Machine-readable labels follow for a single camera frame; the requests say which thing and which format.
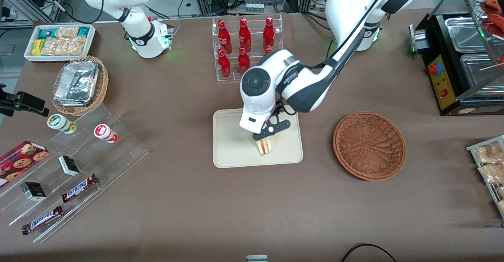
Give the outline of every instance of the yellow control panel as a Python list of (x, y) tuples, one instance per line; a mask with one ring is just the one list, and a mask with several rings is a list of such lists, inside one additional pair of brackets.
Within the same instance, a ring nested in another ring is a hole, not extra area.
[(441, 55), (436, 57), (436, 59), (427, 66), (427, 70), (429, 70), (430, 81), (434, 87), (439, 107), (442, 110), (446, 109), (450, 104), (456, 101), (456, 98)]

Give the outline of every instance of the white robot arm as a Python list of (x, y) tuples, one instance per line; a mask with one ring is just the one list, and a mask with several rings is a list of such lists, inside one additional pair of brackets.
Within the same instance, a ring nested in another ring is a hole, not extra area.
[[(329, 87), (356, 50), (369, 48), (385, 13), (394, 14), (412, 0), (327, 0), (326, 17), (338, 49), (316, 66), (306, 66), (288, 50), (272, 52), (248, 69), (241, 79), (243, 114), (240, 126), (260, 140), (290, 126), (279, 121), (283, 99), (299, 112), (310, 112), (322, 102)], [(322, 68), (315, 74), (311, 69)], [(272, 124), (269, 120), (277, 117)]]
[(171, 48), (173, 28), (150, 20), (140, 6), (149, 0), (86, 0), (86, 3), (117, 19), (141, 57), (153, 58)]

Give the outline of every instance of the red cookie box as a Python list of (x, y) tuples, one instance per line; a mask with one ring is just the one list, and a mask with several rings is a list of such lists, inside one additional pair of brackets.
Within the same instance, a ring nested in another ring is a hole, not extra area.
[(24, 141), (14, 149), (0, 156), (0, 187), (12, 181), (16, 176), (33, 167), (49, 153), (44, 146)]

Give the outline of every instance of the small black box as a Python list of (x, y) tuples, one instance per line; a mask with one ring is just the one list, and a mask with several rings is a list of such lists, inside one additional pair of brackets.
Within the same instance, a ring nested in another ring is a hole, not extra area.
[(61, 165), (61, 168), (63, 169), (63, 172), (70, 175), (70, 176), (78, 176), (79, 175), (79, 168), (77, 167), (77, 164), (75, 163), (75, 160), (73, 158), (70, 158), (69, 156), (60, 156), (58, 158), (59, 160), (59, 165)]
[(21, 189), (28, 200), (41, 201), (45, 199), (45, 193), (42, 190), (40, 183), (25, 181), (21, 185)]

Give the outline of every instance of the wicker basket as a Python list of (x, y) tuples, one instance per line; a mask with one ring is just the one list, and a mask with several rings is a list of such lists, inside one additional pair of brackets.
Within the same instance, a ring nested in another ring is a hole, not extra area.
[[(107, 85), (108, 85), (108, 73), (107, 73), (107, 68), (103, 66), (103, 63), (96, 57), (93, 56), (86, 56), (84, 58), (79, 58), (72, 60), (71, 62), (84, 62), (84, 61), (93, 61), (97, 63), (100, 66), (100, 70), (98, 72), (98, 80), (96, 82), (96, 88), (95, 88), (95, 97), (94, 101), (92, 104), (89, 106), (60, 106), (52, 101), (52, 104), (61, 113), (65, 114), (70, 114), (74, 116), (81, 116), (84, 113), (88, 111), (92, 111), (96, 109), (97, 107), (100, 106), (100, 104), (103, 102), (103, 99), (105, 98), (105, 94), (107, 93)], [(59, 71), (58, 76), (56, 77), (56, 82), (54, 82), (54, 86), (52, 86), (52, 92), (56, 93), (56, 88), (58, 88), (59, 84), (59, 79), (61, 77), (61, 74), (63, 73), (63, 68)]]
[(370, 111), (346, 115), (334, 130), (333, 148), (348, 172), (369, 181), (391, 178), (406, 159), (401, 131), (390, 120)]

